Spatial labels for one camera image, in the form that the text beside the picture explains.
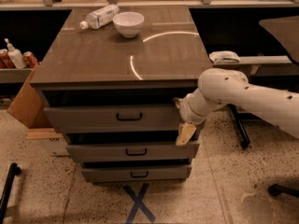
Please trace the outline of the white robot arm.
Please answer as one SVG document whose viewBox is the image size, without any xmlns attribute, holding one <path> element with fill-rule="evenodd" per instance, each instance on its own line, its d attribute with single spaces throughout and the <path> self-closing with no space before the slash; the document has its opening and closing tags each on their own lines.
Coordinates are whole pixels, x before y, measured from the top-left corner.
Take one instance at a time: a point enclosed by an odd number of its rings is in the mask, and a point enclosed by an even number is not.
<svg viewBox="0 0 299 224">
<path fill-rule="evenodd" d="M 177 146 L 186 145 L 207 115 L 226 105 L 236 105 L 256 117 L 299 137 L 299 94 L 249 84 L 242 72 L 210 68 L 198 78 L 198 88 L 174 99 L 181 117 Z"/>
</svg>

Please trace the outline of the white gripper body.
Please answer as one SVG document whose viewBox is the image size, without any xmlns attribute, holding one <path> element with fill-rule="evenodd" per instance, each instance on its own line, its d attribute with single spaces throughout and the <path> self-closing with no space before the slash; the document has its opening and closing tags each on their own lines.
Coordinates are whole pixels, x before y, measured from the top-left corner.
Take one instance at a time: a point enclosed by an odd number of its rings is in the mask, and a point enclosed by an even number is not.
<svg viewBox="0 0 299 224">
<path fill-rule="evenodd" d="M 198 115 L 192 110 L 190 98 L 191 96 L 188 94 L 181 100 L 179 114 L 183 121 L 192 125 L 199 125 L 206 119 L 206 117 Z"/>
</svg>

